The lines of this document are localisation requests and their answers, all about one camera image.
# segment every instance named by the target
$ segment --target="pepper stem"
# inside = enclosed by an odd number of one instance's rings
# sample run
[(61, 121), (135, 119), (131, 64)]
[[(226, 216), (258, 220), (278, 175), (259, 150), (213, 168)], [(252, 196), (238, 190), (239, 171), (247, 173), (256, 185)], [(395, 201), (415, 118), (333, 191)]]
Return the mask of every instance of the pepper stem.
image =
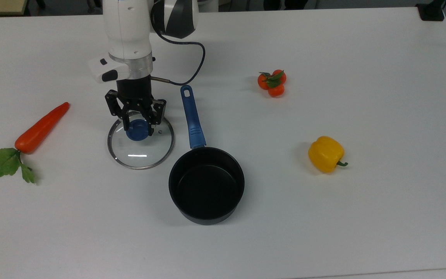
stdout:
[(347, 166), (348, 165), (348, 163), (347, 162), (345, 162), (345, 163), (342, 163), (342, 162), (340, 162), (340, 161), (338, 161), (338, 163), (336, 163), (337, 165), (339, 165), (339, 166), (342, 166), (342, 167), (344, 167), (344, 166)]

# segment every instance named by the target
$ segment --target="tomato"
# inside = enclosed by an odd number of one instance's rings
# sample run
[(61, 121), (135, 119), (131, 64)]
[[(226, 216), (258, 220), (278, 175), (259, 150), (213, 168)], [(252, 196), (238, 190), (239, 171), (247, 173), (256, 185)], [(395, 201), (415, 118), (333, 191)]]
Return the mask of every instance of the tomato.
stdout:
[(269, 88), (268, 94), (271, 97), (278, 97), (285, 92), (285, 86), (283, 84), (278, 85), (277, 87)]
[[(277, 69), (273, 72), (272, 75), (274, 76), (275, 74), (279, 74), (281, 71), (283, 71), (283, 70)], [(286, 81), (286, 74), (284, 71), (283, 71), (283, 76), (280, 77), (280, 81), (281, 81), (281, 84), (284, 84)]]
[(257, 84), (260, 88), (267, 90), (269, 86), (266, 83), (266, 76), (264, 74), (260, 74), (257, 78)]

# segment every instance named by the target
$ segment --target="black cable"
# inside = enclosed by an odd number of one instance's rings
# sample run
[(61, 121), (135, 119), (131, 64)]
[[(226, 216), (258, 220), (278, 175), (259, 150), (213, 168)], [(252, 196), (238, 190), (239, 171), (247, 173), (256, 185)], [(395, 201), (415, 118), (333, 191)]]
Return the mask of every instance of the black cable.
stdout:
[(199, 70), (202, 67), (202, 64), (204, 63), (204, 58), (206, 57), (206, 48), (204, 48), (204, 45), (199, 43), (199, 42), (175, 42), (172, 41), (170, 39), (167, 39), (166, 37), (164, 37), (163, 35), (161, 35), (161, 33), (159, 32), (159, 30), (157, 30), (156, 28), (154, 28), (154, 16), (153, 16), (153, 11), (154, 9), (151, 10), (151, 25), (153, 26), (154, 31), (156, 32), (156, 34), (158, 34), (158, 36), (163, 39), (166, 42), (169, 42), (170, 44), (175, 44), (175, 45), (198, 45), (202, 48), (202, 58), (201, 58), (201, 63), (199, 64), (199, 67), (197, 67), (197, 70), (195, 71), (195, 73), (193, 74), (193, 76), (186, 82), (184, 83), (175, 83), (174, 81), (168, 81), (168, 83), (173, 84), (173, 85), (179, 85), (179, 86), (183, 86), (183, 85), (187, 85), (189, 84), (191, 81), (193, 81), (193, 79), (195, 78), (195, 76), (197, 76), (197, 74), (199, 73)]

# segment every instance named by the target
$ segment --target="glass pot lid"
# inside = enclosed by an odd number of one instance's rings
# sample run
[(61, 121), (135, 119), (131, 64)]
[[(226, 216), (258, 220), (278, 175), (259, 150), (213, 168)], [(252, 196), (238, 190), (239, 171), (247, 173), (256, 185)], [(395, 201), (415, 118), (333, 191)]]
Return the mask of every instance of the glass pot lid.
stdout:
[(149, 169), (159, 165), (170, 155), (175, 135), (170, 122), (163, 118), (152, 136), (147, 135), (147, 122), (138, 112), (129, 113), (130, 128), (124, 130), (118, 119), (108, 133), (108, 150), (113, 158), (131, 169)]

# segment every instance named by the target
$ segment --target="yellow bell pepper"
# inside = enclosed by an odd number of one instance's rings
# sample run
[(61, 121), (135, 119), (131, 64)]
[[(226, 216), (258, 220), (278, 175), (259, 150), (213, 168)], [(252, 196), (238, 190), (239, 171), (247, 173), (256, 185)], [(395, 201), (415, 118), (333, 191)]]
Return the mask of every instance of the yellow bell pepper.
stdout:
[(329, 136), (320, 136), (309, 148), (309, 159), (313, 165), (322, 172), (332, 172), (337, 165), (347, 166), (348, 163), (340, 162), (345, 154), (343, 147)]

